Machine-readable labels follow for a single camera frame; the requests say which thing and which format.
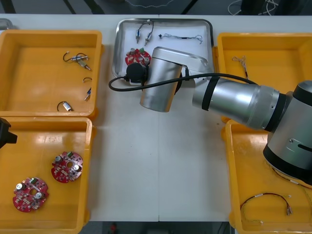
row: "round circuit board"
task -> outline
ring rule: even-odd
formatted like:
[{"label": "round circuit board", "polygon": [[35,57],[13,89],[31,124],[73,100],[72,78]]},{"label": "round circuit board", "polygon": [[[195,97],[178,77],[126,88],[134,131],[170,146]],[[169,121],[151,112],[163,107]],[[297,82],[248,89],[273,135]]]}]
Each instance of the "round circuit board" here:
[{"label": "round circuit board", "polygon": [[134,62],[141,65],[147,65],[151,61],[151,56],[149,53],[144,51],[144,49],[134,49],[132,48],[130,52],[127,53],[125,61],[127,65],[130,65]]},{"label": "round circuit board", "polygon": [[61,183],[75,181],[82,173],[82,164],[83,160],[79,154],[63,152],[52,163],[52,176]]},{"label": "round circuit board", "polygon": [[39,178],[27,178],[17,184],[13,198],[13,204],[21,212],[31,212],[39,209],[47,200],[47,184]]}]

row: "floor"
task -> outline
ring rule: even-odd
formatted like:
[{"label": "floor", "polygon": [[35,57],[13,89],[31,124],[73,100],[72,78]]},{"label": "floor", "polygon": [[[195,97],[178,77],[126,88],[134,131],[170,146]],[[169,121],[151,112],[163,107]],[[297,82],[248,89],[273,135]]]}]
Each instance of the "floor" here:
[{"label": "floor", "polygon": [[[112,222],[89,222],[80,234],[109,234],[111,225]],[[118,234],[230,233],[227,222],[117,222],[116,225]]]},{"label": "floor", "polygon": [[[91,14],[90,8],[83,0],[68,0],[77,14]],[[96,0],[105,14],[181,14],[191,0],[173,0],[163,7],[135,7],[120,0]],[[134,5],[162,5],[170,0],[127,0]],[[233,0],[198,0],[188,15],[229,15],[228,5]],[[70,14],[63,0],[12,0],[17,14]],[[4,13],[0,4],[0,13]]]}]

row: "electronic component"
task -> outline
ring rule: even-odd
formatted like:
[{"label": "electronic component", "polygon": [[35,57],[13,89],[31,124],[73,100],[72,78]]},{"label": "electronic component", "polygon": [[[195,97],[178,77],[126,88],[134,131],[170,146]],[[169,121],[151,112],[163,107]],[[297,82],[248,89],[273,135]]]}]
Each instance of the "electronic component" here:
[{"label": "electronic component", "polygon": [[52,163],[52,176],[58,182],[68,183],[75,181],[82,173],[83,160],[75,152],[63,152],[56,156]]},{"label": "electronic component", "polygon": [[159,34],[159,39],[163,39],[163,38],[175,38],[175,39],[196,39],[201,43],[203,43],[203,37],[202,35],[197,35],[195,37],[179,37],[179,36],[174,36],[174,35],[170,35],[168,33],[165,33],[164,35]]},{"label": "electronic component", "polygon": [[131,48],[130,52],[127,53],[125,61],[127,65],[132,63],[139,63],[141,65],[148,65],[151,61],[151,56],[147,53],[144,48],[134,49]]},{"label": "electronic component", "polygon": [[27,178],[17,184],[13,198],[13,204],[21,212],[31,212],[39,209],[47,200],[48,186],[39,178]]},{"label": "electronic component", "polygon": [[275,194],[275,193],[262,193],[262,194],[257,194],[257,195],[254,195],[254,196],[251,196],[249,197],[248,199],[246,199],[241,205],[240,205],[240,209],[242,210],[244,208],[244,206],[246,205],[246,203],[248,201],[250,201],[251,199],[253,198],[256,198],[256,197],[260,197],[260,196],[263,196],[263,195],[274,195],[274,196],[277,196],[277,197],[280,197],[281,199],[283,199],[286,203],[286,215],[292,215],[293,214],[293,210],[292,208],[290,207],[289,203],[287,202],[287,200],[284,198],[284,196],[282,195],[279,195],[279,194]]},{"label": "electronic component", "polygon": [[87,96],[85,97],[84,100],[87,101],[90,98],[90,95],[91,95],[91,88],[88,90]]},{"label": "electronic component", "polygon": [[59,111],[59,105],[63,104],[63,107],[65,108],[66,111],[73,111],[72,107],[69,105],[68,102],[66,101],[61,101],[58,105],[57,105],[57,111]]},{"label": "electronic component", "polygon": [[[85,77],[85,78],[82,79],[82,83],[84,83],[84,81],[85,81],[86,79],[92,80],[91,77]],[[90,95],[91,95],[91,88],[88,90],[87,96],[85,97],[84,100],[87,101],[87,100],[90,98]]]},{"label": "electronic component", "polygon": [[151,40],[152,34],[153,34],[153,30],[154,30],[154,22],[152,20],[148,19],[146,22],[143,22],[141,24],[141,26],[136,30],[136,43],[137,44],[138,44],[138,42],[140,41],[140,38],[141,38],[141,31],[140,31],[140,29],[143,27],[143,25],[145,25],[145,24],[151,25],[151,23],[152,23],[152,30],[151,30],[151,32],[148,33],[148,35],[147,35],[147,37],[145,39],[144,45],[146,46],[147,43]]},{"label": "electronic component", "polygon": [[63,60],[64,60],[65,62],[68,62],[68,61],[78,61],[78,60],[83,60],[83,59],[88,60],[88,59],[89,59],[89,57],[88,57],[86,54],[84,54],[84,53],[78,53],[77,55],[75,55],[75,56],[73,56],[73,57],[71,57],[71,58],[69,58],[69,59],[65,59],[65,56],[66,56],[67,54],[69,54],[69,51],[67,51],[67,52],[63,55]]},{"label": "electronic component", "polygon": [[233,60],[233,61],[239,61],[239,62],[240,62],[240,64],[241,64],[242,67],[244,68],[246,79],[249,79],[248,73],[247,73],[247,68],[246,68],[246,56],[243,56],[242,58],[238,58],[238,57],[234,56],[234,57],[232,58],[232,60]]},{"label": "electronic component", "polygon": [[78,60],[77,63],[78,63],[81,67],[84,67],[85,69],[91,71],[91,68],[87,65],[87,63],[86,63],[85,61]]}]

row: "robotic arm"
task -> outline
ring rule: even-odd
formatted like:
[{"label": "robotic arm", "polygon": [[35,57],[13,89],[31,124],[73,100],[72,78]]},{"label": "robotic arm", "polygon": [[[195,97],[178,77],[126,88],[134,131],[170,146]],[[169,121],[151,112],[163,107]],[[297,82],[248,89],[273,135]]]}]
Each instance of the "robotic arm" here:
[{"label": "robotic arm", "polygon": [[[281,94],[274,88],[228,74],[212,72],[207,60],[188,53],[157,47],[149,67],[132,64],[126,79],[136,77],[144,86],[115,91],[143,90],[140,104],[168,112],[177,82],[194,78],[193,106],[213,110],[253,129],[269,132],[265,159],[282,173],[312,185],[312,81]],[[186,77],[178,78],[186,68]],[[244,81],[241,83],[221,77]]]}]

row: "stainless steel tray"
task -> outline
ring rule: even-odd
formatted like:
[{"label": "stainless steel tray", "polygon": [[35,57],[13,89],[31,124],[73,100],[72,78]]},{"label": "stainless steel tray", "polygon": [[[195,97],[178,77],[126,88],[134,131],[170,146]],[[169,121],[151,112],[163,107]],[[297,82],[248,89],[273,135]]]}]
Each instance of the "stainless steel tray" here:
[{"label": "stainless steel tray", "polygon": [[[139,44],[137,44],[136,41],[136,30],[147,20],[148,19],[124,19],[118,23],[113,58],[113,74],[115,77],[124,76],[126,74],[126,53],[131,48],[141,47],[144,47],[150,55],[152,55],[153,49],[157,46],[199,55],[206,58],[211,70],[214,70],[212,54],[212,47],[214,45],[213,27],[210,22],[204,19],[150,19],[154,22],[153,36],[147,46],[144,46],[145,38],[151,31],[151,28],[148,25],[142,27]],[[159,39],[158,34],[165,33],[181,37],[194,37],[197,33],[202,35],[203,42],[199,44],[197,40],[191,39]]]},{"label": "stainless steel tray", "polygon": [[13,24],[10,20],[1,18],[0,19],[0,30],[12,29]]}]

